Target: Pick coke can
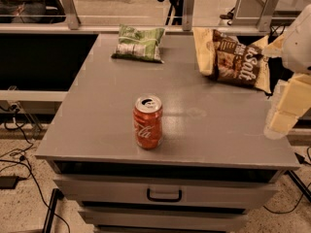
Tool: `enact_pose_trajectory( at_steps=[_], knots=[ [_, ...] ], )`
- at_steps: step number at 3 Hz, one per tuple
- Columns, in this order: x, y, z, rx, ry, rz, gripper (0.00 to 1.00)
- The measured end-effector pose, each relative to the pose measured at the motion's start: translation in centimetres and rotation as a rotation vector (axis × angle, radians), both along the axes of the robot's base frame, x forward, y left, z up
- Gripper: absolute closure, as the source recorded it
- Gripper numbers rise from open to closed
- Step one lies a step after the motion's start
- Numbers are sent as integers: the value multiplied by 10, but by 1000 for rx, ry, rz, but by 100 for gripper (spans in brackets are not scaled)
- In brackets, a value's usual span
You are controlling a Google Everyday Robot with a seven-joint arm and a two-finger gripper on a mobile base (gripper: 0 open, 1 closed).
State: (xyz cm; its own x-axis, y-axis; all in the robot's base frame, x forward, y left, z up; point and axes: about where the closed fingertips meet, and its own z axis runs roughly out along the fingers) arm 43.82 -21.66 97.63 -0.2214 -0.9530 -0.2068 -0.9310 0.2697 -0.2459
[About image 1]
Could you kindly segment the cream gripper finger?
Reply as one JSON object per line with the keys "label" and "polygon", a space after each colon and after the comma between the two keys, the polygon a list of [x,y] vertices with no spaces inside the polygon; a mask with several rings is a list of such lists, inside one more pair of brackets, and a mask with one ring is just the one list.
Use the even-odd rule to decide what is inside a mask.
{"label": "cream gripper finger", "polygon": [[263,134],[271,140],[285,137],[297,123],[298,117],[278,108],[282,96],[285,94],[287,82],[279,80],[269,98],[271,108],[267,113]]}

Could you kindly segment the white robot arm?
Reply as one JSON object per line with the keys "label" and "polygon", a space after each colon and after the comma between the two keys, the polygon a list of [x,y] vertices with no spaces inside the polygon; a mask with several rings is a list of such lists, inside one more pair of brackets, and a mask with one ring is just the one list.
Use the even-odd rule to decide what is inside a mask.
{"label": "white robot arm", "polygon": [[285,33],[264,48],[267,57],[280,57],[294,74],[277,82],[264,135],[273,140],[288,135],[298,119],[311,108],[311,5],[307,5]]}

